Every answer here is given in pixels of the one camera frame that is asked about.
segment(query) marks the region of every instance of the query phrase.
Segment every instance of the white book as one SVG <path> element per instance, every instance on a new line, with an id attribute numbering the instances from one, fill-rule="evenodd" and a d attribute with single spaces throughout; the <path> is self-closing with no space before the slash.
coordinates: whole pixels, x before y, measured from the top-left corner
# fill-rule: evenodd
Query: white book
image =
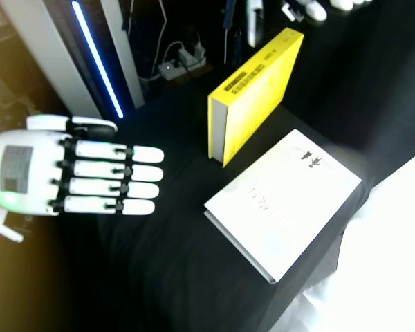
<path id="1" fill-rule="evenodd" d="M 294 129 L 212 197 L 205 215 L 274 284 L 360 182 Z"/>

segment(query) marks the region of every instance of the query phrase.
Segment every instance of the table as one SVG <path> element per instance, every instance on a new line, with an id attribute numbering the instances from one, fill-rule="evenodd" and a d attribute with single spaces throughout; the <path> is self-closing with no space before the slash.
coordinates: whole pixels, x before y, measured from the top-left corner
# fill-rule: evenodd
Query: table
<path id="1" fill-rule="evenodd" d="M 129 284 L 131 319 L 139 331 L 268 331 L 369 194 L 371 178 L 362 159 L 329 144 L 281 106 L 225 169 L 209 160 L 207 96 L 220 82 L 196 80 L 119 124 L 116 141 L 165 152 L 152 215 L 98 217 L 103 251 Z M 270 285 L 206 219 L 203 204 L 294 128 L 362 183 L 282 280 Z"/>

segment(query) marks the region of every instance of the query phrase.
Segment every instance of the yellow book cover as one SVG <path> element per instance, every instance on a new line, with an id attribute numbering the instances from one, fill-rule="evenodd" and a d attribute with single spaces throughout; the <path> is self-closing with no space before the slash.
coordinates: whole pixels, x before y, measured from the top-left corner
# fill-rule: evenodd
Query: yellow book cover
<path id="1" fill-rule="evenodd" d="M 209 158 L 225 167 L 281 102 L 303 37 L 285 28 L 209 95 Z"/>

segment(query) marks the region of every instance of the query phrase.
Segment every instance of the book cover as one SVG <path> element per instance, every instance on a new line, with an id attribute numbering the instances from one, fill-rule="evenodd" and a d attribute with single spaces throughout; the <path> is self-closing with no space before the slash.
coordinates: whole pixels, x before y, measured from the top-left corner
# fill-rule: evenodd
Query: book cover
<path id="1" fill-rule="evenodd" d="M 212 197 L 205 215 L 272 284 L 360 182 L 294 130 Z"/>
<path id="2" fill-rule="evenodd" d="M 220 161 L 225 167 L 281 102 L 303 37 L 285 28 L 209 95 L 209 158 L 214 155 L 214 139 L 219 139 L 213 134 L 216 106 L 225 107 L 227 114 L 217 134 L 224 144 Z"/>

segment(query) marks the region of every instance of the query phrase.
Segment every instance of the power strip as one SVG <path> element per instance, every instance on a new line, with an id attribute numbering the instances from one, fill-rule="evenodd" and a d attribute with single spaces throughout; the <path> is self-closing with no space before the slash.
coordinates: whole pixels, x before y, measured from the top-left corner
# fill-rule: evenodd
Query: power strip
<path id="1" fill-rule="evenodd" d="M 190 55 L 186 50 L 180 50 L 178 53 L 180 58 L 180 64 L 178 67 L 174 66 L 173 61 L 164 62 L 158 65 L 158 70 L 160 74 L 165 78 L 165 80 L 170 81 L 174 78 L 186 74 L 188 71 L 194 71 L 200 67 L 203 67 L 206 64 L 206 58 L 203 57 L 201 60 L 197 60 L 195 57 Z"/>

